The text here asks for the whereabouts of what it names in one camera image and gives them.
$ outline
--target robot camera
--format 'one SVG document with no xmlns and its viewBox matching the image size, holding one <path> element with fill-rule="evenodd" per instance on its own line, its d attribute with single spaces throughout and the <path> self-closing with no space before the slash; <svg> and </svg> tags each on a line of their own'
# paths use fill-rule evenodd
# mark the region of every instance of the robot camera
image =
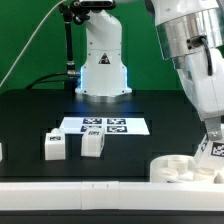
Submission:
<svg viewBox="0 0 224 224">
<path fill-rule="evenodd" d="M 114 8 L 114 0 L 80 0 L 80 6 L 93 9 Z"/>
</svg>

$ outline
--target white paper sheet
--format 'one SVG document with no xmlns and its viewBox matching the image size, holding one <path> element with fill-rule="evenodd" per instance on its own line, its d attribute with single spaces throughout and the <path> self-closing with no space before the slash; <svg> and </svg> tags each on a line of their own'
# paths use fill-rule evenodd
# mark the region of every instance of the white paper sheet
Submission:
<svg viewBox="0 0 224 224">
<path fill-rule="evenodd" d="M 150 134 L 144 118 L 65 117 L 59 129 L 65 134 L 83 134 L 88 127 L 101 127 L 112 135 Z"/>
</svg>

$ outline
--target green wall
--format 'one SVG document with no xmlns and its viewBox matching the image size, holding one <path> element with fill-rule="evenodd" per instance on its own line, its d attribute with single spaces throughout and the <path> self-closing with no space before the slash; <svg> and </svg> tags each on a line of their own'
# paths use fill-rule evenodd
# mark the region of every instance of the green wall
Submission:
<svg viewBox="0 0 224 224">
<path fill-rule="evenodd" d="M 0 80 L 28 41 L 34 29 L 58 0 L 1 0 Z M 119 4 L 110 11 L 123 25 L 123 63 L 128 67 L 128 84 L 137 90 L 181 89 L 171 61 L 163 61 L 154 21 L 143 1 Z M 73 26 L 77 68 L 85 62 L 85 26 Z M 24 88 L 35 79 L 65 71 L 66 50 L 63 19 L 55 10 L 17 64 L 1 92 Z M 63 88 L 44 84 L 38 88 Z"/>
</svg>

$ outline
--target small white box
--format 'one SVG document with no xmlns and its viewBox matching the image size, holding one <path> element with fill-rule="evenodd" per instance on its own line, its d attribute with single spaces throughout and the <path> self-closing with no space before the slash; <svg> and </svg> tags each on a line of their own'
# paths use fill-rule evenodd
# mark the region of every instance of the small white box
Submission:
<svg viewBox="0 0 224 224">
<path fill-rule="evenodd" d="M 104 128 L 88 128 L 82 137 L 81 156 L 100 157 L 104 142 Z"/>
<path fill-rule="evenodd" d="M 65 134 L 52 131 L 46 134 L 45 160 L 65 159 Z"/>
</svg>

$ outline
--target black table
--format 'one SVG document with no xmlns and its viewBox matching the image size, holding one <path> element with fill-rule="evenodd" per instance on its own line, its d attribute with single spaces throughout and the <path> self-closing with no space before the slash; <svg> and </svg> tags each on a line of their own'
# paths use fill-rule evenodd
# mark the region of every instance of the black table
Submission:
<svg viewBox="0 0 224 224">
<path fill-rule="evenodd" d="M 45 161 L 45 134 L 59 127 L 64 116 L 143 117 L 151 135 L 107 135 L 100 158 L 80 157 L 82 136 L 66 135 L 66 160 Z M 148 182 L 152 159 L 167 154 L 194 155 L 204 134 L 197 111 L 182 91 L 137 91 L 129 101 L 98 104 L 76 100 L 63 90 L 11 90 L 0 96 L 0 181 Z M 2 223 L 12 223 L 17 218 L 21 223 L 224 221 L 220 212 L 37 211 L 0 215 Z"/>
</svg>

